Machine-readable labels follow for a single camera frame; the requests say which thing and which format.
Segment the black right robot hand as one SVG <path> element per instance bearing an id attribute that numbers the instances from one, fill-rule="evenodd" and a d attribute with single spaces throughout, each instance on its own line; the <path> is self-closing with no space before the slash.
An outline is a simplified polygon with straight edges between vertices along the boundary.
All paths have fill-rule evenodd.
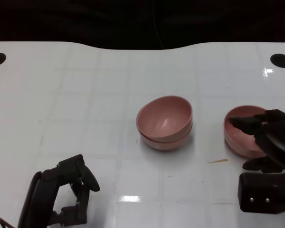
<path id="1" fill-rule="evenodd" d="M 247 171 L 280 173 L 285 170 L 285 113 L 265 110 L 262 114 L 247 117 L 231 116 L 228 122 L 247 135 L 265 153 L 264 157 L 251 159 L 243 164 Z"/>

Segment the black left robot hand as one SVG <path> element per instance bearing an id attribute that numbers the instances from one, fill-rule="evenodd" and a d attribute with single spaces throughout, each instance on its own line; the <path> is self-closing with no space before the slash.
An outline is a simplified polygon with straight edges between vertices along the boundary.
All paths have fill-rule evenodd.
<path id="1" fill-rule="evenodd" d="M 70 185 L 76 196 L 74 206 L 63 207 L 60 213 L 53 210 L 58 190 Z M 30 184 L 20 214 L 18 227 L 46 228 L 53 224 L 74 226 L 87 223 L 87 207 L 90 192 L 98 192 L 100 186 L 85 165 L 81 154 L 60 161 L 55 168 L 37 172 Z"/>

